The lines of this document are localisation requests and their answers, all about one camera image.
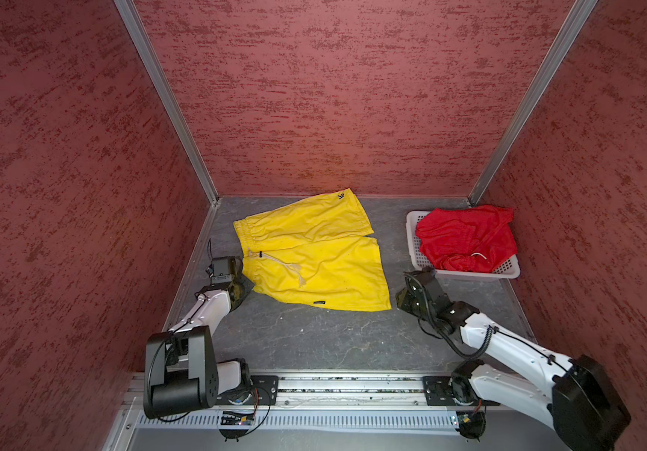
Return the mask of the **yellow shorts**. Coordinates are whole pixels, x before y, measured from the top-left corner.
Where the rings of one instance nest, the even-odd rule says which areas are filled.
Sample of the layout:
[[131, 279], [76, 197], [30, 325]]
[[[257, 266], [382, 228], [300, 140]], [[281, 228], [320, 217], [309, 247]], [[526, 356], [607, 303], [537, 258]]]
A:
[[352, 190], [247, 216], [234, 228], [255, 292], [338, 311], [391, 308], [381, 249]]

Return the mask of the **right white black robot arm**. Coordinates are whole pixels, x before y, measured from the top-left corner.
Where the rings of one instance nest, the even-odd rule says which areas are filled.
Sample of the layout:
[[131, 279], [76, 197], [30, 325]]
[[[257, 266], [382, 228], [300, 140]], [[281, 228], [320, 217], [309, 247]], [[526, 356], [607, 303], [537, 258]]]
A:
[[605, 368], [513, 333], [478, 308], [452, 302], [434, 271], [408, 272], [399, 310], [462, 358], [449, 390], [462, 406], [498, 403], [551, 428], [571, 450], [612, 450], [632, 417]]

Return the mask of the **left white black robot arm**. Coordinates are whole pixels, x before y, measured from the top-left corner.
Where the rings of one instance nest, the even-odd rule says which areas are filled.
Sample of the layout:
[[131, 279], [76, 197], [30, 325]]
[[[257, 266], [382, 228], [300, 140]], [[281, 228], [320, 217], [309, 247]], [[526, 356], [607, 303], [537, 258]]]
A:
[[219, 362], [214, 350], [218, 326], [248, 293], [242, 275], [215, 275], [210, 285], [195, 294], [195, 303], [181, 321], [150, 336], [145, 353], [146, 417], [178, 421], [188, 413], [214, 407], [225, 394], [253, 390], [246, 362]]

